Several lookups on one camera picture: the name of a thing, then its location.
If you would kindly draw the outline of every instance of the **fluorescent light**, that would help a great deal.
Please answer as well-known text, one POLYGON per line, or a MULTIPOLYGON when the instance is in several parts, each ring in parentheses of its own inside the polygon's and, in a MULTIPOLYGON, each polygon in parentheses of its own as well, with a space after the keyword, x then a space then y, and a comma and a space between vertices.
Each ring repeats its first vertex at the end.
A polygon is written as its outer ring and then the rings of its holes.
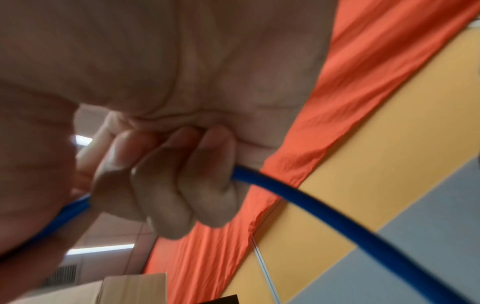
POLYGON ((101 246, 101 247, 75 248, 75 249, 70 249, 66 254, 76 255, 76 254, 85 254, 85 253, 94 253, 94 252, 132 249, 134 246, 135 244, 125 244, 125 245, 113 245, 113 246, 101 246))
POLYGON ((90 137, 85 137, 82 135, 75 135, 75 142, 77 145, 80 146, 88 146, 89 143, 92 142, 92 139, 90 137))

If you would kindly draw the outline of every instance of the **yellow wall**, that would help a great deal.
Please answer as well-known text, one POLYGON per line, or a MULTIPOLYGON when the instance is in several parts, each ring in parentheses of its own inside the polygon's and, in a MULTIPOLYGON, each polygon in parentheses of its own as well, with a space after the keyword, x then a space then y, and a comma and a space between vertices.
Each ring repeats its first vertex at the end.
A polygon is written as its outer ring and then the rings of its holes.
MULTIPOLYGON (((300 189, 378 230, 476 156, 479 41, 480 29, 465 30, 351 134, 300 189)), ((255 238, 282 302, 353 249, 290 204, 274 212, 255 238), (279 215, 272 220, 275 213, 279 215)), ((242 303, 273 303, 253 254, 228 287, 226 294, 232 293, 238 293, 242 303)))

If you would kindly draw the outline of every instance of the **gray wall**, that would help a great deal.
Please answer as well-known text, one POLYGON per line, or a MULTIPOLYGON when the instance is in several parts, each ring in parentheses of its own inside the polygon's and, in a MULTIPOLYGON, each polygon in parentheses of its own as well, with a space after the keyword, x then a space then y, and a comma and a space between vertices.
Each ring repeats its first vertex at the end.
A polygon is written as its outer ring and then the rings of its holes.
MULTIPOLYGON (((380 235, 480 303, 478 161, 468 162, 390 222, 380 235)), ((425 304, 427 301, 356 249, 289 302, 312 303, 425 304)))

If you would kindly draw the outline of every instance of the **air vent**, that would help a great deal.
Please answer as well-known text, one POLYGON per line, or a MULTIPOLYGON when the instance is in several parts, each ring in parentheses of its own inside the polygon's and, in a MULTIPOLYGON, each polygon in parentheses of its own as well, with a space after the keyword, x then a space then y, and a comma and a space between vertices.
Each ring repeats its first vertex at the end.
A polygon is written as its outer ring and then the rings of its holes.
POLYGON ((75 284, 75 276, 77 274, 77 265, 65 265, 57 268, 54 274, 49 276, 42 288, 60 286, 60 285, 73 285, 75 284))

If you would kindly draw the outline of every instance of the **blue wire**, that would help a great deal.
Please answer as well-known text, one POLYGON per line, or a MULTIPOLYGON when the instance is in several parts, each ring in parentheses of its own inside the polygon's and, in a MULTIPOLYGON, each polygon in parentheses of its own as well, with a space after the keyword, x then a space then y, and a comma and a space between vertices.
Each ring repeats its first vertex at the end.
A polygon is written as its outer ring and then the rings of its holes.
MULTIPOLYGON (((275 193, 327 223, 330 227, 356 243, 385 268, 389 269, 410 284, 410 286, 415 288, 432 303, 471 303, 452 288, 448 287, 445 283, 435 278, 433 274, 422 269, 421 266, 408 258, 400 250, 325 203, 293 187, 248 168, 240 166, 235 167, 232 179, 256 185, 275 193)), ((64 207, 58 216, 27 244, 37 242, 40 239, 47 237, 71 219, 87 210, 90 207, 89 198, 90 196, 86 195, 64 207)))

